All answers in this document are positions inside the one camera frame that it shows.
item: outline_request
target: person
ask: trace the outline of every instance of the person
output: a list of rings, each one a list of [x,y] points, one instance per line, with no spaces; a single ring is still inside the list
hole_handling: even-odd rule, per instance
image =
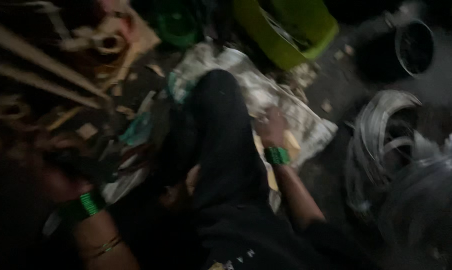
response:
[[[188,120],[172,127],[161,153],[169,162],[146,180],[168,186],[159,200],[169,209],[179,197],[180,188],[174,187],[186,187],[189,204],[179,226],[193,228],[200,248],[189,248],[195,244],[187,241],[181,249],[183,258],[194,259],[176,265],[202,270],[377,269],[354,242],[327,223],[287,164],[274,164],[273,169],[293,226],[272,212],[251,119],[230,73],[213,70],[202,77],[182,114]],[[277,107],[268,109],[266,116],[268,121],[256,122],[256,131],[265,148],[282,148],[286,120]],[[46,164],[42,179],[49,197],[62,203],[82,199],[93,189],[87,181],[68,179]],[[142,240],[146,252],[134,252],[104,209],[75,224],[73,235],[89,270],[171,269],[169,261],[175,260],[172,252],[166,252],[166,259],[158,263],[151,256],[156,245],[147,239]]]

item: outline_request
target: green beaded bracelet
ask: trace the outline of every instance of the green beaded bracelet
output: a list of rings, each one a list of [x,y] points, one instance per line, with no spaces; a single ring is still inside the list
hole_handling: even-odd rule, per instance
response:
[[[92,191],[80,196],[77,200],[68,201],[60,208],[60,215],[77,223],[100,212],[106,202],[98,191]]]
[[[287,165],[289,164],[289,154],[282,147],[267,147],[264,149],[266,161],[271,165]]]

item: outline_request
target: lime green bucket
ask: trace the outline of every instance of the lime green bucket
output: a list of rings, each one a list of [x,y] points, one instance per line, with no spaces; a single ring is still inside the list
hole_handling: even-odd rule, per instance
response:
[[[322,0],[271,0],[271,3],[282,28],[300,43],[307,43],[307,48],[301,49],[279,34],[257,0],[235,0],[235,17],[269,59],[283,70],[316,59],[339,32],[337,21]]]

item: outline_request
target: wooden stick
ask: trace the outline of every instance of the wooden stick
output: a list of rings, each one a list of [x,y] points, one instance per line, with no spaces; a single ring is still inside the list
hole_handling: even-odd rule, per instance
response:
[[[89,92],[109,100],[110,97],[99,90],[90,80],[83,75],[65,66],[61,62],[51,58],[33,45],[27,43],[18,35],[0,25],[0,46],[19,55],[20,57],[37,64],[38,66],[53,72],[77,86],[80,86]]]
[[[0,75],[12,78],[20,83],[24,83],[38,89],[43,89],[50,93],[62,96],[64,98],[76,101],[88,107],[100,109],[101,105],[96,101],[81,96],[71,90],[63,88],[55,83],[45,80],[33,72],[26,72],[9,65],[0,64]]]

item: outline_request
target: leg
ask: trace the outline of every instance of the leg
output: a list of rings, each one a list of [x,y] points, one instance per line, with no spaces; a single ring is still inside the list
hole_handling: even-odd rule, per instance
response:
[[[251,120],[230,73],[213,70],[191,93],[187,110],[198,129],[201,166],[195,209],[247,200],[267,201],[266,170],[254,145]]]

